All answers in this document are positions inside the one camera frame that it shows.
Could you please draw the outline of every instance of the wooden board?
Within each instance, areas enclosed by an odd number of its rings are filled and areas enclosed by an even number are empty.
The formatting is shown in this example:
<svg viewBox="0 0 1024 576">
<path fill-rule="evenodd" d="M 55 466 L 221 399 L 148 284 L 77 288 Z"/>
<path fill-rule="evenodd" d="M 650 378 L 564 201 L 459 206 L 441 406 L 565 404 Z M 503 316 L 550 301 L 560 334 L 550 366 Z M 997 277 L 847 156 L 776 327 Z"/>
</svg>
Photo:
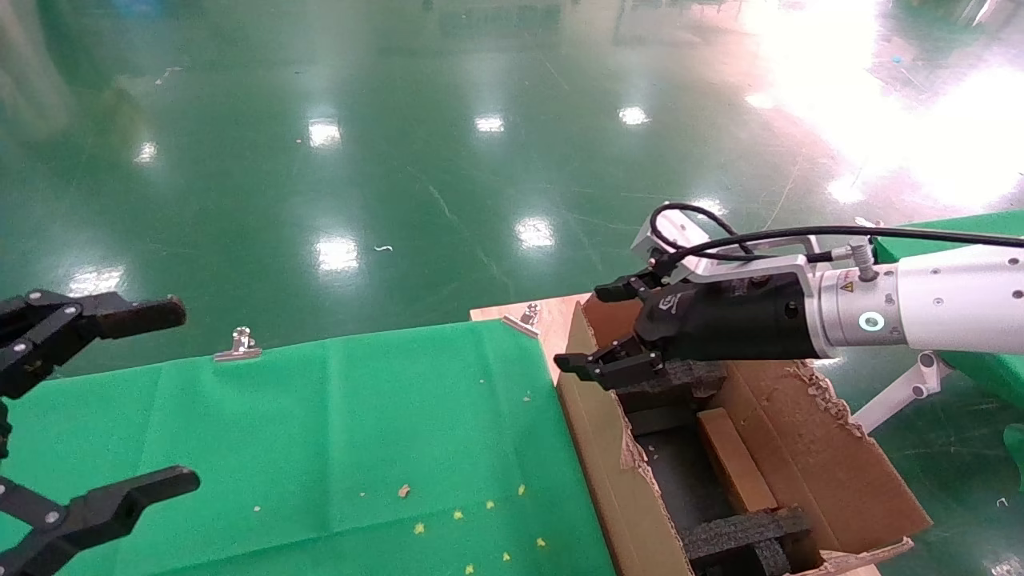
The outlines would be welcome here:
<svg viewBox="0 0 1024 576">
<path fill-rule="evenodd" d="M 544 356 L 548 359 L 548 371 L 551 372 L 552 381 L 558 380 L 558 368 L 553 359 L 556 354 L 565 352 L 565 340 L 569 335 L 569 321 L 572 320 L 572 311 L 575 310 L 577 302 L 583 302 L 589 296 L 590 293 L 535 300 L 541 306 L 541 315 L 536 328 L 541 333 L 541 348 L 544 349 Z M 518 319 L 526 310 L 526 304 L 535 302 L 471 310 L 469 311 L 469 319 L 473 321 L 496 320 L 506 314 Z"/>
</svg>

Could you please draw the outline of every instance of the wooden block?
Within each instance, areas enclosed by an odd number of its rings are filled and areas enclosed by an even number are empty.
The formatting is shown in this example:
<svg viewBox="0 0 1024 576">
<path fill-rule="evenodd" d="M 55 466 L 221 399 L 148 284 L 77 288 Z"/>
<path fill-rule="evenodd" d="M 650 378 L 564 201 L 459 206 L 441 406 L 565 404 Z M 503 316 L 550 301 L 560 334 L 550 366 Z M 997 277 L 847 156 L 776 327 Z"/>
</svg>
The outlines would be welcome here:
<svg viewBox="0 0 1024 576">
<path fill-rule="evenodd" d="M 718 468 L 723 475 L 722 480 L 729 490 L 729 499 L 737 508 L 736 511 L 745 513 L 777 507 L 778 502 L 772 496 L 725 409 L 715 408 L 700 412 L 697 420 L 711 452 L 718 459 Z"/>
</svg>

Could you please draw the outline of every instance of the metal bracket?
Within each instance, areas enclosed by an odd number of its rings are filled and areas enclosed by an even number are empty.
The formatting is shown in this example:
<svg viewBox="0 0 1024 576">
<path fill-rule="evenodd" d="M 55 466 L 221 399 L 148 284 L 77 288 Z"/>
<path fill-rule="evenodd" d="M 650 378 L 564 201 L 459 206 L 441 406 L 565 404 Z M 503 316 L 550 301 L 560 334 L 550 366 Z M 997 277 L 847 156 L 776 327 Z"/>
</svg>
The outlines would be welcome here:
<svg viewBox="0 0 1024 576">
<path fill-rule="evenodd" d="M 537 329 L 537 321 L 540 320 L 540 318 L 541 304 L 531 302 L 526 304 L 526 310 L 523 311 L 522 316 L 518 319 L 511 314 L 506 314 L 505 317 L 502 318 L 502 322 L 531 338 L 537 338 L 541 335 L 541 332 Z"/>
<path fill-rule="evenodd" d="M 952 371 L 934 352 L 923 352 L 909 370 L 858 410 L 853 419 L 868 434 L 907 404 L 940 392 L 942 378 Z"/>
<path fill-rule="evenodd" d="M 256 340 L 250 335 L 248 326 L 239 326 L 231 332 L 231 349 L 213 355 L 214 362 L 233 362 L 259 358 L 263 348 L 256 347 Z"/>
</svg>

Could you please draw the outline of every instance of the metal clip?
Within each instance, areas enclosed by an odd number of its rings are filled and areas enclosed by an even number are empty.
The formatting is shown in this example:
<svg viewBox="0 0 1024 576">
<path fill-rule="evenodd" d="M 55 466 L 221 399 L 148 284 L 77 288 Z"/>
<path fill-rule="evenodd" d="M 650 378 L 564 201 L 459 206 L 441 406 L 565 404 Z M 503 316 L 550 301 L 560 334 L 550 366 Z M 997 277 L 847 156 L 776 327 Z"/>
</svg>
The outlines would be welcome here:
<svg viewBox="0 0 1024 576">
<path fill-rule="evenodd" d="M 511 314 L 506 314 L 505 317 L 502 318 L 502 322 L 531 338 L 537 338 L 541 335 L 541 332 L 537 329 L 537 321 L 540 318 L 541 304 L 531 302 L 526 304 L 526 310 L 523 311 L 522 316 L 520 316 L 518 320 L 516 320 L 516 318 Z"/>
<path fill-rule="evenodd" d="M 249 360 L 259 358 L 263 354 L 263 348 L 256 347 L 256 340 L 250 336 L 251 331 L 247 326 L 239 326 L 231 332 L 231 349 L 218 352 L 213 355 L 214 362 L 232 362 L 236 360 Z"/>
</svg>

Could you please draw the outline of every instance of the cardboard flap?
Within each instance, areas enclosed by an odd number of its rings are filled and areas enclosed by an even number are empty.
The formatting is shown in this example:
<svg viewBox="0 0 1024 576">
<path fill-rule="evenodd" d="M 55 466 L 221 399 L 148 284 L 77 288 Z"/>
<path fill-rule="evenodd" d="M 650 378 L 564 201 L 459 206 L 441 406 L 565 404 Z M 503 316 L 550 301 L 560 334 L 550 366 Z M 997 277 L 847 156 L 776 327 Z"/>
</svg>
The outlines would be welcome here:
<svg viewBox="0 0 1024 576">
<path fill-rule="evenodd" d="M 730 363 L 725 408 L 780 505 L 808 515 L 822 548 L 868 552 L 931 520 L 878 444 L 819 406 L 794 361 Z"/>
<path fill-rule="evenodd" d="M 824 564 L 814 570 L 801 572 L 796 576 L 824 576 L 826 574 L 846 574 L 859 568 L 873 566 L 880 562 L 885 562 L 895 558 L 913 547 L 913 542 L 909 538 L 903 538 L 898 544 L 864 552 L 862 554 L 850 554 L 833 550 L 821 550 Z"/>
<path fill-rule="evenodd" d="M 590 353 L 595 346 L 593 332 L 578 304 L 566 352 Z M 648 479 L 649 470 L 645 475 L 640 469 L 646 464 L 624 464 L 628 433 L 614 396 L 572 374 L 562 374 L 557 388 L 618 573 L 692 575 L 660 494 Z"/>
</svg>

